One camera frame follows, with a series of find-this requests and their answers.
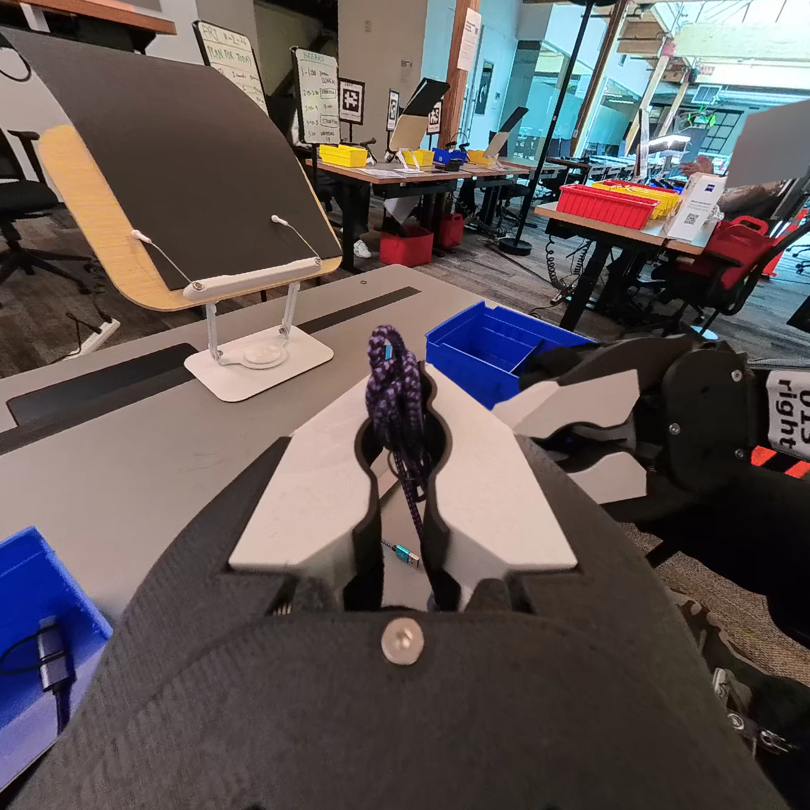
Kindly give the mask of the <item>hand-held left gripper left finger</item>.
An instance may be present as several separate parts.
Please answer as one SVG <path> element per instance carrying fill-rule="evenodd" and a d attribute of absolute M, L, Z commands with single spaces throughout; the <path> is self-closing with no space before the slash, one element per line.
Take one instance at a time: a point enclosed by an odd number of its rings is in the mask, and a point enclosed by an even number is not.
<path fill-rule="evenodd" d="M 228 563 L 325 582 L 343 600 L 381 600 L 381 443 L 363 378 L 301 425 Z"/>

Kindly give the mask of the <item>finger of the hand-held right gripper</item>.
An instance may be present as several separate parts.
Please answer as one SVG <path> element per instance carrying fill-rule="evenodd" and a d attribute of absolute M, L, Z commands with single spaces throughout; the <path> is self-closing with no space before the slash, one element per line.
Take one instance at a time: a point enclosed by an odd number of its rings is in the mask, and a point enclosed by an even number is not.
<path fill-rule="evenodd" d="M 637 370 L 564 386 L 545 380 L 497 403 L 493 414 L 518 435 L 547 440 L 578 424 L 598 429 L 622 425 L 640 391 Z"/>
<path fill-rule="evenodd" d="M 597 444 L 557 460 L 560 469 L 600 505 L 647 494 L 647 471 L 626 449 Z"/>

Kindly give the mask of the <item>blue bin with black divider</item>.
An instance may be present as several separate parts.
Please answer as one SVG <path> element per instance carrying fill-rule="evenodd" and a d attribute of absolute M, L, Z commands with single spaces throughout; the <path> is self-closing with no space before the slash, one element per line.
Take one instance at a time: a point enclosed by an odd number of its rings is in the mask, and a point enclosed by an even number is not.
<path fill-rule="evenodd" d="M 426 333 L 426 360 L 492 409 L 519 392 L 533 358 L 594 340 L 503 306 L 479 301 Z"/>

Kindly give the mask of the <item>blue bin with marker label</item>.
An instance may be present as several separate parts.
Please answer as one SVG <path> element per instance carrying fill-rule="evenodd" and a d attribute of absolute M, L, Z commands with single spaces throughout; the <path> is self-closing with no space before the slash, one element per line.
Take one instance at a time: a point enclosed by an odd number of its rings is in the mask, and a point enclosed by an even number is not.
<path fill-rule="evenodd" d="M 61 623 L 76 681 L 70 719 L 86 694 L 113 629 L 45 538 L 29 527 L 1 545 L 1 654 L 55 616 Z M 37 660 L 35 643 L 13 653 L 8 667 Z M 37 672 L 1 676 L 1 787 L 8 788 L 56 741 L 54 698 Z"/>

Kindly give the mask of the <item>grey usb hub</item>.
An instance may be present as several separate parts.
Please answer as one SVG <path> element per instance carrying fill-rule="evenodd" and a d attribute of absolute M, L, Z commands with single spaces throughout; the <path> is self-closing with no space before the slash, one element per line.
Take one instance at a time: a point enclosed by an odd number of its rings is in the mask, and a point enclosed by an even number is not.
<path fill-rule="evenodd" d="M 35 643 L 36 662 L 8 667 L 6 660 L 29 643 Z M 61 623 L 55 616 L 40 620 L 35 633 L 18 640 L 1 654 L 2 677 L 15 677 L 31 672 L 37 672 L 42 692 L 54 698 L 56 736 L 60 736 L 70 722 L 70 693 L 76 677 Z"/>

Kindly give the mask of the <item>orange traffic cone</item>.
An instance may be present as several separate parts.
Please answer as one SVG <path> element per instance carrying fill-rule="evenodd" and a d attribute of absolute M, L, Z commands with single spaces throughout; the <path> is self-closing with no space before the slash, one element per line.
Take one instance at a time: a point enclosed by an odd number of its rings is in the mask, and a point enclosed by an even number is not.
<path fill-rule="evenodd" d="M 809 462 L 763 446 L 756 446 L 753 449 L 751 464 L 798 480 L 809 477 Z"/>

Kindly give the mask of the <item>red office chair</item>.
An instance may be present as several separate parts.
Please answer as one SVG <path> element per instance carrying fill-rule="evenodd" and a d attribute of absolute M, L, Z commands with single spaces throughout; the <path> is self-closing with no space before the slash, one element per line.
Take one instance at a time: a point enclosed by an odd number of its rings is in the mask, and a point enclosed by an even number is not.
<path fill-rule="evenodd" d="M 663 299 L 680 300 L 694 309 L 713 309 L 719 315 L 734 315 L 756 283 L 755 266 L 775 244 L 764 220 L 751 216 L 723 220 L 691 263 L 684 259 L 673 262 Z"/>

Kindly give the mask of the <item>red plastic bin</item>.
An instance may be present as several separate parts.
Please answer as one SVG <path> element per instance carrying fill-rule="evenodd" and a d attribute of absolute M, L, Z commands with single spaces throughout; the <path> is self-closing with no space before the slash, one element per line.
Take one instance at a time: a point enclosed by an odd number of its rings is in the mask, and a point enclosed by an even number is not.
<path fill-rule="evenodd" d="M 603 224 L 641 230 L 653 217 L 659 200 L 626 194 L 611 188 L 582 184 L 562 186 L 556 212 L 590 219 Z"/>

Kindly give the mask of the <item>white printed card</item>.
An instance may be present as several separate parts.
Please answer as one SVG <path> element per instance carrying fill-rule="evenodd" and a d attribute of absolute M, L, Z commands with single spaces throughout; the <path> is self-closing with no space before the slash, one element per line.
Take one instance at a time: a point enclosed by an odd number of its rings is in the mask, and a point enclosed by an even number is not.
<path fill-rule="evenodd" d="M 692 242 L 712 216 L 724 193 L 726 177 L 695 172 L 680 194 L 675 213 L 666 222 L 669 240 Z"/>

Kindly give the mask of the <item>white power strip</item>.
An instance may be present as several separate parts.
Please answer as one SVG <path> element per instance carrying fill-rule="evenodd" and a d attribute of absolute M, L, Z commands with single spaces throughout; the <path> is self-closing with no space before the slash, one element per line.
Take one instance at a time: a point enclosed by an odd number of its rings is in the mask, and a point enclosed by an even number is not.
<path fill-rule="evenodd" d="M 104 347 L 107 341 L 111 339 L 121 327 L 121 322 L 117 319 L 104 320 L 100 326 L 95 327 L 78 319 L 72 313 L 68 313 L 67 315 L 68 318 L 71 319 L 76 325 L 77 347 L 75 350 L 70 351 L 65 356 L 61 357 L 58 362 L 92 354 L 93 352 Z M 88 329 L 90 332 L 85 339 L 82 339 L 82 327 Z"/>

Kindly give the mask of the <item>wooden pillar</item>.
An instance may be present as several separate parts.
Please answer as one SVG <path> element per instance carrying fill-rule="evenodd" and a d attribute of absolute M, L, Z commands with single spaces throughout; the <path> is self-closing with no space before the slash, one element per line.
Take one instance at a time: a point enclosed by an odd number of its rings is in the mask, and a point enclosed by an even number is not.
<path fill-rule="evenodd" d="M 468 74 L 474 67 L 481 37 L 480 1 L 456 1 L 446 72 L 449 88 L 442 99 L 439 145 L 457 140 Z"/>

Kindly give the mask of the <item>white base acrylic leg stand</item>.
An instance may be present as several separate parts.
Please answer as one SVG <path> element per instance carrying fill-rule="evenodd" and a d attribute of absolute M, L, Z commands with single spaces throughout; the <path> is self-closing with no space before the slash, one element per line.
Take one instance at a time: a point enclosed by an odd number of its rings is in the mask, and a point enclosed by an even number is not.
<path fill-rule="evenodd" d="M 114 287 L 153 311 L 204 307 L 185 367 L 241 402 L 324 365 L 293 326 L 300 283 L 339 242 L 286 137 L 213 68 L 2 27 L 70 123 L 39 157 Z"/>

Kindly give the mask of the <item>white handwritten board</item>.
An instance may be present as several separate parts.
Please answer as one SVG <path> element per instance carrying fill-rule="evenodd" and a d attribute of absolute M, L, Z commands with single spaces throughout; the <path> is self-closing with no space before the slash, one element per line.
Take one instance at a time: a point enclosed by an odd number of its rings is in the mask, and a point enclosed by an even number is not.
<path fill-rule="evenodd" d="M 248 37 L 201 19 L 192 27 L 204 64 L 225 76 L 268 116 L 261 71 Z"/>
<path fill-rule="evenodd" d="M 338 62 L 328 54 L 291 48 L 298 131 L 304 144 L 339 146 Z"/>

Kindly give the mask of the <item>black office chair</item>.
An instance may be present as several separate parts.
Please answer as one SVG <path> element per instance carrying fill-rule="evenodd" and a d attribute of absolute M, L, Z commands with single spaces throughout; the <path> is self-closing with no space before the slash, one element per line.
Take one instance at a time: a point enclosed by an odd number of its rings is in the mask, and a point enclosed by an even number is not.
<path fill-rule="evenodd" d="M 11 149 L 7 136 L 17 138 L 35 172 L 36 180 L 25 177 L 24 170 Z M 72 282 L 78 292 L 89 296 L 90 289 L 78 278 L 58 266 L 58 262 L 81 262 L 88 270 L 92 258 L 82 255 L 64 254 L 54 251 L 24 248 L 16 223 L 21 220 L 43 219 L 59 208 L 55 192 L 46 181 L 43 167 L 35 149 L 40 135 L 30 130 L 9 130 L 2 132 L 2 185 L 1 185 L 1 232 L 6 248 L 1 252 L 1 284 L 5 284 L 16 271 L 35 275 L 36 270 Z"/>

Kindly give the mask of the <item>wooden side table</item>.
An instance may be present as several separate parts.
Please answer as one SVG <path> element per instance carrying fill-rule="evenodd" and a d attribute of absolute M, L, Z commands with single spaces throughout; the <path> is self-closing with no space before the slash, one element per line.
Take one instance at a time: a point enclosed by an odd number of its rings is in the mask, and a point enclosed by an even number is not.
<path fill-rule="evenodd" d="M 2 1 L 1 26 L 139 54 L 177 35 L 159 2 Z"/>

